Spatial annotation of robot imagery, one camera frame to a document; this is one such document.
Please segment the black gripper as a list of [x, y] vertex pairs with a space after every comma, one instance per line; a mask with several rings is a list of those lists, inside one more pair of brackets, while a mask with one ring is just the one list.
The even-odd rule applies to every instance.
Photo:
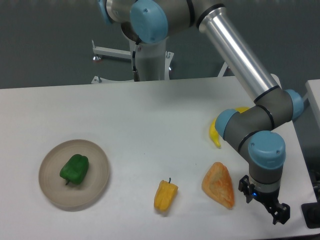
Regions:
[[280, 185], [280, 180], [264, 184], [250, 180], [249, 176], [245, 175], [239, 180], [238, 190], [243, 193], [247, 203], [250, 203], [252, 199], [262, 203], [268, 213], [272, 215], [273, 225], [277, 223], [284, 225], [290, 219], [291, 210], [289, 205], [279, 203]]

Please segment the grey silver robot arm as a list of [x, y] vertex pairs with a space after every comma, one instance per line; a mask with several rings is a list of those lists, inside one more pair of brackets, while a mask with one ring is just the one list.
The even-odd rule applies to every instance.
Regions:
[[254, 107], [240, 113], [227, 109], [215, 127], [248, 163], [249, 174], [238, 188], [246, 201], [260, 202], [274, 223], [286, 223], [290, 207], [278, 200], [286, 145], [274, 129], [299, 117], [302, 97], [283, 90], [263, 67], [230, 22], [222, 0], [100, 0], [105, 23], [119, 23], [131, 41], [130, 60], [136, 82], [164, 80], [165, 44], [169, 36], [196, 28], [216, 47], [250, 95]]

